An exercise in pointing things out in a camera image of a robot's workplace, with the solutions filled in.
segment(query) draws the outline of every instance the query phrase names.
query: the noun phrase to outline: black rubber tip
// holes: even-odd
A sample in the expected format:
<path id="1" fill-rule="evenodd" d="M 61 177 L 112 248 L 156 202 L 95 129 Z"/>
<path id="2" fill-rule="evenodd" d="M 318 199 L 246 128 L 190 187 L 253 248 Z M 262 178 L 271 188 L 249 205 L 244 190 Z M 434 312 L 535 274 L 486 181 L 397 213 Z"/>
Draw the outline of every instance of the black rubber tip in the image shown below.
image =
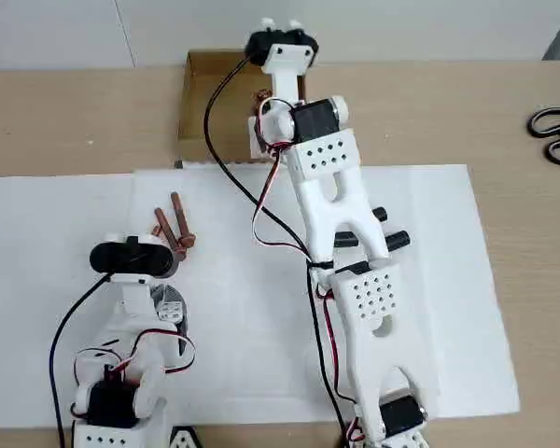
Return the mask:
<path id="1" fill-rule="evenodd" d="M 388 246 L 388 251 L 393 252 L 401 247 L 411 243 L 411 237 L 406 231 L 397 231 L 391 235 L 386 236 L 385 243 Z"/>

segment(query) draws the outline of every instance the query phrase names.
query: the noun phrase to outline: cardboard box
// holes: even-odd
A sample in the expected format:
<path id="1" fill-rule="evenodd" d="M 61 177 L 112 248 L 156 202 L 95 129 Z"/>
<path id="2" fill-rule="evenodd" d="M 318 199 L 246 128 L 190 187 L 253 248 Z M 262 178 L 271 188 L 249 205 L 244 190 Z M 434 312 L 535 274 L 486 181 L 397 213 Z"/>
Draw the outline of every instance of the cardboard box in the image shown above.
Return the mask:
<path id="1" fill-rule="evenodd" d="M 192 50 L 187 55 L 178 126 L 182 161 L 211 161 L 203 138 L 203 113 L 219 82 L 245 54 L 241 50 Z M 271 89 L 272 78 L 251 63 L 237 74 L 217 98 L 210 115 L 214 148 L 224 161 L 253 161 L 249 154 L 247 119 L 253 115 L 253 96 Z M 299 81 L 304 98 L 304 79 Z"/>

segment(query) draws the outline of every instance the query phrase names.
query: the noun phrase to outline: copper screw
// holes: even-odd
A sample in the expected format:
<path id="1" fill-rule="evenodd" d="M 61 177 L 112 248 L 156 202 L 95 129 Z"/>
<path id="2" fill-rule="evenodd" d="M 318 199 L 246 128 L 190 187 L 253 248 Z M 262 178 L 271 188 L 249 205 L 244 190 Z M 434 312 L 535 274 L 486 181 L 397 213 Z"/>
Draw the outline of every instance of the copper screw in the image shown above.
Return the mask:
<path id="1" fill-rule="evenodd" d="M 185 257 L 187 256 L 187 249 L 178 245 L 178 242 L 176 241 L 175 235 L 170 228 L 170 224 L 168 224 L 168 220 L 166 219 L 164 212 L 162 212 L 161 208 L 159 207 L 156 208 L 154 212 L 156 214 L 156 219 L 160 224 L 161 231 L 164 233 L 164 236 L 166 237 L 166 241 L 168 241 L 170 248 L 175 254 L 180 257 L 180 259 L 185 259 Z"/>
<path id="2" fill-rule="evenodd" d="M 161 235 L 161 225 L 160 225 L 160 224 L 156 224 L 156 225 L 153 227 L 153 229 L 152 229 L 152 231 L 151 231 L 151 234 L 152 234 L 153 236 L 160 236 L 160 235 Z"/>
<path id="3" fill-rule="evenodd" d="M 183 205 L 180 202 L 178 193 L 173 191 L 170 194 L 170 199 L 172 199 L 172 205 L 175 208 L 176 221 L 178 222 L 178 228 L 180 229 L 180 238 L 178 238 L 178 242 L 183 247 L 193 247 L 195 245 L 195 235 L 189 231 L 185 211 L 183 210 Z"/>

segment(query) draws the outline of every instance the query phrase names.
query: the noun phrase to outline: wooden table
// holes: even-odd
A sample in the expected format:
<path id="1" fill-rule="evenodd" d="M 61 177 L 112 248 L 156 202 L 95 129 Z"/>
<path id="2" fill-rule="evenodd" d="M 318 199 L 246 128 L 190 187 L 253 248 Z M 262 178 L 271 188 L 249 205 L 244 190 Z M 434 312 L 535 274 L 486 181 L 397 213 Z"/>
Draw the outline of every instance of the wooden table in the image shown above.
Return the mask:
<path id="1" fill-rule="evenodd" d="M 172 166 L 181 79 L 180 68 L 0 73 L 0 175 Z M 346 98 L 366 164 L 471 171 L 522 411 L 434 422 L 429 442 L 560 448 L 560 167 L 524 128 L 532 111 L 560 105 L 560 63 L 318 67 L 307 92 Z M 329 447 L 337 436 L 332 424 L 199 433 L 207 447 Z M 53 429 L 0 430 L 0 448 L 46 446 L 56 446 Z"/>

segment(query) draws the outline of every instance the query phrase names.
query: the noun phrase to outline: white paper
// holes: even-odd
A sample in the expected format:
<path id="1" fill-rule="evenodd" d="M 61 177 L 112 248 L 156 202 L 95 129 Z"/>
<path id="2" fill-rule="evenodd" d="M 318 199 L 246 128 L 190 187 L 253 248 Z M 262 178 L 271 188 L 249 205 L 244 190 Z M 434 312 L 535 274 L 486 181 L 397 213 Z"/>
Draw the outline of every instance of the white paper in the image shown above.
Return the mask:
<path id="1" fill-rule="evenodd" d="M 233 171 L 259 193 L 265 170 Z M 371 205 L 388 211 L 385 230 L 405 229 L 413 239 L 396 257 L 413 299 L 427 310 L 424 322 L 441 382 L 440 415 L 517 411 L 508 343 L 466 168 L 376 167 L 363 173 Z M 3 256 L 0 315 L 10 315 L 7 323 L 15 333 L 5 334 L 0 321 L 0 427 L 53 425 L 49 343 L 65 310 L 97 278 L 89 268 L 92 246 L 107 232 L 150 231 L 156 206 L 174 223 L 172 190 L 181 195 L 197 244 L 169 283 L 188 302 L 189 334 L 198 347 L 195 365 L 168 380 L 172 421 L 333 420 L 319 378 L 304 260 L 287 249 L 257 245 L 250 234 L 252 204 L 216 168 L 191 167 L 144 172 L 133 180 L 0 179 L 0 253 L 7 247 L 8 259 L 16 260 L 8 278 L 17 279 L 5 282 Z M 63 192 L 76 204 L 65 201 Z M 268 204 L 302 234 L 286 173 L 280 173 Z M 74 215 L 37 213 L 52 209 Z M 57 224 L 48 226 L 49 233 L 47 222 Z M 286 239 L 268 219 L 260 220 L 259 229 L 269 239 Z M 340 263 L 352 260 L 357 250 L 338 256 Z M 63 336 L 56 372 L 64 414 L 74 391 L 72 356 L 104 324 L 111 305 L 106 287 Z M 336 313 L 332 318 L 343 354 L 340 319 Z M 323 328 L 322 336 L 327 339 Z M 21 362 L 24 381 L 17 370 Z M 349 392 L 344 374 L 341 389 Z"/>

